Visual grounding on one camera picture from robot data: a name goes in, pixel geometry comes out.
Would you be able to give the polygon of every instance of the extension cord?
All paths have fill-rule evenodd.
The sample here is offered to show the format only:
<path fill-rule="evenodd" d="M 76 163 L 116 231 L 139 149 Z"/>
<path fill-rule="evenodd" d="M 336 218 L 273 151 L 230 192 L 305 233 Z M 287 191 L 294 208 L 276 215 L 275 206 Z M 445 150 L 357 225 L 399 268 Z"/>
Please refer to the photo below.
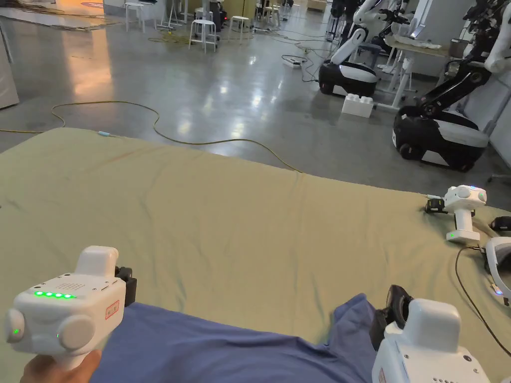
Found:
<path fill-rule="evenodd" d="M 295 60 L 295 59 L 283 59 L 284 64 L 287 66 L 290 66 L 293 69 L 300 69 L 301 68 L 301 62 Z"/>
<path fill-rule="evenodd" d="M 278 159 L 285 166 L 287 166 L 287 167 L 289 167 L 289 168 L 291 168 L 291 169 L 293 169 L 293 170 L 295 170 L 295 171 L 297 171 L 299 173 L 303 173 L 301 170 L 291 166 L 286 161 L 281 159 L 279 157 L 279 155 L 277 153 L 275 153 L 273 150 L 271 150 L 268 146 L 264 145 L 263 143 L 260 143 L 259 141 L 256 141 L 256 140 L 253 140 L 253 139 L 250 139 L 250 138 L 228 138 L 228 139 L 221 139 L 221 140 L 217 140 L 217 141 L 188 142 L 188 141 L 181 141 L 181 140 L 169 137 L 169 136 L 165 135 L 164 133 L 160 132 L 156 128 L 156 124 L 158 123 L 159 118 L 160 118 L 160 115 L 159 115 L 159 113 L 156 110 L 154 110 L 153 108 L 150 108 L 148 106 L 145 106 L 145 105 L 142 105 L 142 104 L 139 104 L 139 103 L 134 103 L 134 102 L 131 102 L 131 101 L 106 100 L 106 101 L 84 101 L 84 102 L 75 102 L 75 103 L 68 103 L 68 104 L 59 104 L 59 105 L 55 105 L 51 109 L 51 113 L 56 118 L 58 118 L 59 120 L 62 121 L 62 125 L 60 126 L 60 128 L 65 128 L 65 126 L 66 126 L 65 120 L 61 116 L 59 116 L 57 113 L 54 112 L 55 108 L 59 108 L 59 107 L 62 107 L 62 106 L 70 106 L 70 105 L 95 105 L 95 104 L 128 104 L 128 105 L 140 106 L 141 108 L 150 110 L 150 111 L 152 111 L 152 112 L 154 112 L 156 114 L 156 120 L 154 121 L 153 126 L 152 126 L 152 129 L 154 130 L 154 132 L 156 134 L 158 134 L 159 136 L 161 136 L 163 138 L 166 138 L 166 139 L 168 139 L 168 140 L 170 140 L 172 142 L 181 143 L 181 144 L 184 144 L 184 145 L 202 146 L 202 145 L 214 145 L 216 143 L 223 143 L 223 142 L 251 142 L 251 143 L 254 143 L 254 144 L 259 145 L 260 147 L 263 147 L 264 149 L 266 149 L 268 152 L 273 154 L 275 156 L 275 158 Z M 37 131 L 30 131 L 30 130 L 10 130 L 10 129 L 0 129 L 0 132 L 28 133 L 28 134 L 41 134 L 41 133 L 44 133 L 44 131 L 38 131 L 37 132 Z M 118 137 L 118 136 L 115 136 L 115 135 L 110 134 L 108 132 L 102 132 L 102 131 L 98 132 L 98 134 L 100 134 L 101 136 L 105 136 L 105 137 Z"/>

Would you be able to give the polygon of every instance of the chair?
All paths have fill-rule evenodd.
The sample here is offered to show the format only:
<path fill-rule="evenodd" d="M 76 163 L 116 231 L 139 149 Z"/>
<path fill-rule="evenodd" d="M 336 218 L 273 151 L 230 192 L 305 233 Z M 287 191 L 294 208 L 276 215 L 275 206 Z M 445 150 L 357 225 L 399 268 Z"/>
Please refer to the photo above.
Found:
<path fill-rule="evenodd" d="M 233 20 L 237 20 L 238 22 L 241 21 L 241 27 L 240 27 L 240 45 L 241 43 L 243 42 L 243 23 L 245 21 L 249 21 L 250 19 L 248 17 L 243 17 L 243 16 L 233 16 L 230 18 L 230 23 L 229 23 L 229 33 L 227 35 L 227 42 L 229 42 L 230 40 L 230 32 L 231 30 L 233 30 Z"/>
<path fill-rule="evenodd" d="M 143 12 L 142 8 L 144 7 L 144 4 L 127 2 L 127 3 L 124 3 L 124 7 L 126 8 L 126 32 L 128 31 L 128 25 L 129 25 L 128 12 L 129 12 L 129 9 L 132 8 L 136 11 L 138 25 L 140 26 L 140 24 L 142 23 L 142 33 L 145 33 L 146 32 L 146 23 L 144 22 L 144 15 L 142 13 Z"/>
<path fill-rule="evenodd" d="M 156 2 L 145 2 L 145 1 L 141 1 L 141 2 L 125 2 L 124 3 L 124 7 L 126 8 L 126 32 L 128 31 L 128 25 L 129 25 L 129 17 L 128 17 L 128 14 L 129 14 L 129 9 L 134 9 L 136 11 L 136 16 L 137 16 L 137 19 L 138 19 L 138 25 L 140 26 L 140 24 L 142 24 L 142 33 L 145 33 L 146 32 L 146 23 L 145 23 L 145 20 L 144 20 L 144 8 L 145 6 L 147 7 L 151 7 L 151 13 L 152 13 L 152 18 L 154 20 L 154 29 L 156 30 L 156 14 L 155 14 L 155 8 L 154 8 L 154 5 L 156 4 Z"/>
<path fill-rule="evenodd" d="M 140 4 L 144 4 L 144 8 L 142 8 L 142 11 L 147 7 L 151 7 L 151 16 L 154 20 L 154 30 L 157 31 L 157 27 L 156 27 L 156 18 L 157 18 L 157 15 L 156 15 L 156 8 L 155 8 L 155 4 L 156 3 L 153 3 L 153 2 L 145 2 L 143 0 L 139 1 Z"/>
<path fill-rule="evenodd" d="M 199 25 L 202 26 L 201 31 L 201 39 L 195 40 L 192 39 L 192 34 L 194 33 L 194 26 L 195 26 L 195 34 L 198 33 L 198 27 Z M 211 27 L 213 27 L 213 41 L 206 41 L 206 26 L 208 26 L 211 30 Z M 204 44 L 204 53 L 206 53 L 206 45 L 207 44 L 213 44 L 214 52 L 217 51 L 217 27 L 214 22 L 204 19 L 198 19 L 192 21 L 192 27 L 190 29 L 190 42 L 188 43 L 188 50 L 190 50 L 190 46 L 192 45 L 192 41 L 195 42 L 202 42 Z"/>

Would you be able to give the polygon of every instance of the wheel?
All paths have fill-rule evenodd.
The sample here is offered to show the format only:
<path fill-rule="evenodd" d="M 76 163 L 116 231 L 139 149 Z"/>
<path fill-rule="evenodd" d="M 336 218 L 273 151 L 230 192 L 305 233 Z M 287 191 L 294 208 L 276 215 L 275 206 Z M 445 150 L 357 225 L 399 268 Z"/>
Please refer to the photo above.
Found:
<path fill-rule="evenodd" d="M 328 82 L 319 83 L 319 90 L 324 94 L 332 94 L 334 91 L 334 84 Z"/>
<path fill-rule="evenodd" d="M 420 160 L 422 157 L 422 152 L 419 148 L 413 147 L 407 143 L 399 147 L 399 154 L 401 154 L 401 157 L 404 159 L 409 160 Z"/>
<path fill-rule="evenodd" d="M 463 165 L 462 167 L 459 168 L 459 170 L 463 173 L 466 173 L 468 172 L 470 169 L 472 169 L 474 167 L 474 163 L 473 162 L 469 162 L 469 163 L 466 163 L 465 165 Z"/>

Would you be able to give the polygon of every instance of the polished floor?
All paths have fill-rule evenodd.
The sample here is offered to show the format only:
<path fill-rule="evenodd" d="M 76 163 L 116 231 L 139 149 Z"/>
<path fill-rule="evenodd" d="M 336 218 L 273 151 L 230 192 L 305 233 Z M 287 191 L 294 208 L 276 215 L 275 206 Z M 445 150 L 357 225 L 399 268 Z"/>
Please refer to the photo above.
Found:
<path fill-rule="evenodd" d="M 322 37 L 287 32 L 322 36 L 326 20 L 326 14 L 301 7 L 281 24 L 286 31 L 280 33 L 314 40 L 301 46 L 328 50 Z M 255 35 L 242 45 L 222 40 L 216 53 L 209 46 L 204 54 L 198 45 L 188 50 L 179 42 L 149 41 L 159 33 L 147 28 L 142 34 L 134 24 L 126 33 L 123 24 L 75 32 L 6 19 L 2 23 L 16 60 L 20 98 L 19 105 L 0 111 L 2 127 L 45 131 L 60 125 L 50 113 L 56 104 L 131 101 L 157 110 L 158 128 L 180 140 L 250 138 L 306 173 L 378 187 L 438 195 L 451 185 L 478 185 L 487 189 L 489 205 L 511 210 L 510 186 L 486 184 L 491 173 L 509 171 L 492 148 L 466 174 L 403 160 L 392 146 L 392 113 L 376 110 L 370 119 L 341 115 L 342 98 L 321 94 L 317 83 L 302 81 L 309 74 L 283 65 L 282 54 L 304 54 L 295 46 L 298 41 Z M 309 52 L 309 71 L 327 54 Z M 68 106 L 57 112 L 70 127 L 174 145 L 151 129 L 156 115 L 140 107 Z M 0 133 L 0 151 L 29 137 Z M 196 149 L 284 167 L 249 142 Z"/>

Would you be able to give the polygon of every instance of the bed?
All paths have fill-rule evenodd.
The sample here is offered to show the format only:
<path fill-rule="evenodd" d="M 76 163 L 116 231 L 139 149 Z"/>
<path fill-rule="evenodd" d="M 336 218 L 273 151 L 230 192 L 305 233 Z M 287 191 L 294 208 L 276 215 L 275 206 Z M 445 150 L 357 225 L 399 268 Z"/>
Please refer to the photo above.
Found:
<path fill-rule="evenodd" d="M 133 268 L 138 302 L 311 342 L 326 338 L 335 307 L 360 292 L 383 307 L 399 284 L 455 305 L 460 344 L 500 381 L 510 375 L 508 356 L 456 280 L 460 247 L 445 241 L 452 217 L 425 214 L 425 203 L 420 194 L 54 129 L 0 154 L 0 309 L 34 283 L 72 271 L 93 244 L 116 247 L 118 264 Z M 477 211 L 481 243 L 501 215 L 511 214 Z M 480 255 L 466 251 L 460 275 L 509 347 L 509 308 L 481 270 Z M 19 379 L 31 357 L 5 343 L 0 355 L 2 382 Z"/>

